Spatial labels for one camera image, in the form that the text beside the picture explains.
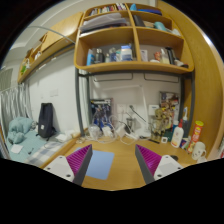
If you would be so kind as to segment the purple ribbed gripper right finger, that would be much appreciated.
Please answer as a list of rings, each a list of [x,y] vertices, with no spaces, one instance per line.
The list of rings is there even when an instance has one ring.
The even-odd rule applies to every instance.
[[[161,156],[138,144],[135,145],[135,156],[145,183],[154,182],[154,174],[161,161]]]

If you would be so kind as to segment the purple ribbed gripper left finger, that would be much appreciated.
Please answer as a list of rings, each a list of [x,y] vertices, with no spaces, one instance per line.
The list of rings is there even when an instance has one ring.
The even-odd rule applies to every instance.
[[[92,154],[92,145],[87,145],[81,149],[76,150],[75,152],[66,157],[68,164],[71,170],[73,171],[73,182],[76,185],[82,185]]]

